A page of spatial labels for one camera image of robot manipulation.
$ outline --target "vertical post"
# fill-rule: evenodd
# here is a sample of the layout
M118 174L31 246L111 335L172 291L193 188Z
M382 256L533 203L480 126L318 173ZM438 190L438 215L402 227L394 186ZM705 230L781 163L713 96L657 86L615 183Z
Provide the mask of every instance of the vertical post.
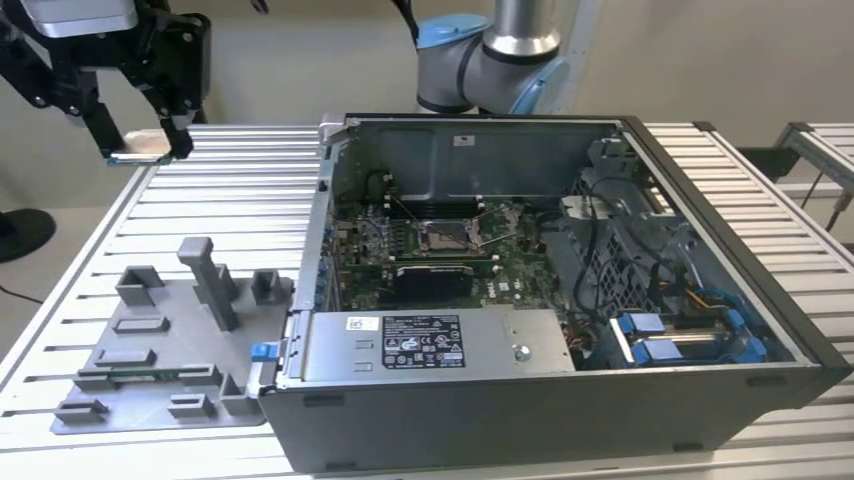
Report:
M494 0L494 23L482 33L484 46L514 57L551 53L560 46L553 10L553 0Z
M206 237L188 237L181 242L177 250L177 260L189 267L192 275L196 277L198 289L204 292L210 313L216 319L216 324L222 332L229 332L237 328L237 314L230 308L230 295L228 289L218 279L218 271L210 252L213 242Z

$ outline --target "black stand base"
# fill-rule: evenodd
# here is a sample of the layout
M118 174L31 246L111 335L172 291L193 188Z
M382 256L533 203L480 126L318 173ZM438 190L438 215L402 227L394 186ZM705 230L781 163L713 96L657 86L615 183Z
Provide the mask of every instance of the black stand base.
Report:
M31 208L0 212L0 263L30 254L47 243L55 232L49 213Z

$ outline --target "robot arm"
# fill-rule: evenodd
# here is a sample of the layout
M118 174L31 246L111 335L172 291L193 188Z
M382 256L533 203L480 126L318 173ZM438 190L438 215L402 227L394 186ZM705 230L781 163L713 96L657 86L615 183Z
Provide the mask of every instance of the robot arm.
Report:
M0 75L35 108L57 107L87 128L103 158L132 153L98 100L95 70L117 69L150 104L169 148L185 158L186 126L208 93L210 22L174 15L165 0L0 0ZM47 65L25 41L46 50Z

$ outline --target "barcode sticker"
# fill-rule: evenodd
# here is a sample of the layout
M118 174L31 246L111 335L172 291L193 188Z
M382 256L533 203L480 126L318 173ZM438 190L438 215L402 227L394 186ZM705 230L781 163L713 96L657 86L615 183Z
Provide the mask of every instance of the barcode sticker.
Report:
M378 317L346 317L346 330L378 330Z

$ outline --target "white wall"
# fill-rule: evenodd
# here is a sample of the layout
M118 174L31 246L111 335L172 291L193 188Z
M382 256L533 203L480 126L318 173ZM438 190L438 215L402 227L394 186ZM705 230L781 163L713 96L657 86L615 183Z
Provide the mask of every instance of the white wall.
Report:
M213 22L210 121L312 124L324 112L412 111L414 53L388 0L173 0L176 12ZM490 0L416 1L418 18L489 14ZM156 126L140 94L101 75L102 98L122 131ZM106 168L85 130L55 109L37 111L0 81L0 209L9 204L107 204L129 170Z
M213 21L212 121L310 124L326 111L410 111L414 55L386 0L270 1L266 17L248 0L172 3ZM421 19L492 8L490 0L413 3ZM559 0L564 32L575 3ZM573 112L709 120L741 144L769 142L789 120L854 121L851 18L845 0L603 0ZM152 126L138 93L120 78L101 83L122 130ZM103 167L86 132L57 110L25 105L3 82L0 145L0 209L9 200L103 205L129 174Z
M575 113L711 121L737 144L854 122L854 2L605 0Z

